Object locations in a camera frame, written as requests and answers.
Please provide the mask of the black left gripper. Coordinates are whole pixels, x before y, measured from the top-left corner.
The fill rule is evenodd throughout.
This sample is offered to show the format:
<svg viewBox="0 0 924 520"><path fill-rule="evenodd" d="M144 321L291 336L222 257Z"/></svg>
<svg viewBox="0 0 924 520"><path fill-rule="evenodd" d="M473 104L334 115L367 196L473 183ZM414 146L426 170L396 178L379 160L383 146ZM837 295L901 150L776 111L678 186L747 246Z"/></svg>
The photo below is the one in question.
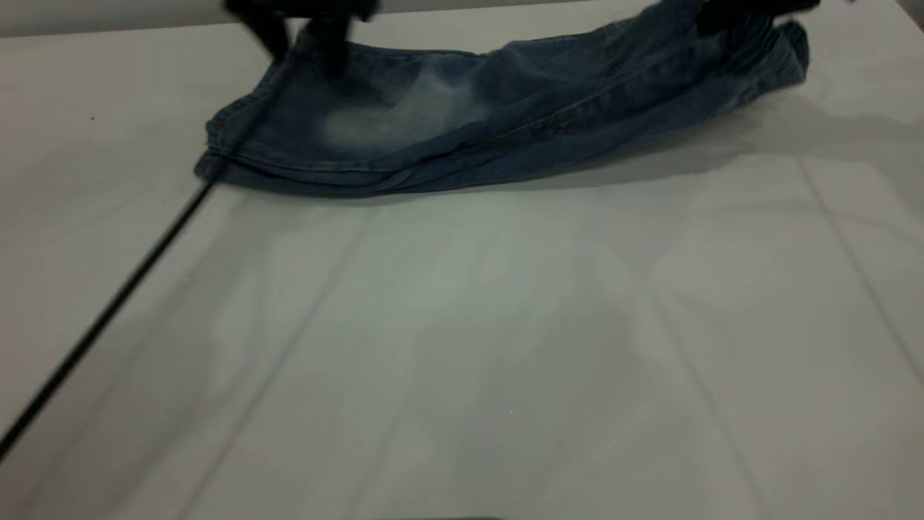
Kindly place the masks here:
<svg viewBox="0 0 924 520"><path fill-rule="evenodd" d="M329 78L340 78L349 65L350 19L368 20L380 1L222 1L222 6L242 20L274 61L284 60L289 50L286 20L312 19L307 32L321 69Z"/></svg>

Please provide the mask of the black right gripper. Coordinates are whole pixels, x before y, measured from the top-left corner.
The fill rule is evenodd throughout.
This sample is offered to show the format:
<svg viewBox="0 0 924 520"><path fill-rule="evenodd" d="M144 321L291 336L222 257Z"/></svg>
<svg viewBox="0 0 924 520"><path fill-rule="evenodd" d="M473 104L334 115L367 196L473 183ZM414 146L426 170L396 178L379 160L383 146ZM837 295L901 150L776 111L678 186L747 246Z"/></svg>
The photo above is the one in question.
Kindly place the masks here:
<svg viewBox="0 0 924 520"><path fill-rule="evenodd" d="M769 19L817 9L821 1L705 1L697 13L700 35L718 33L736 26L748 16Z"/></svg>

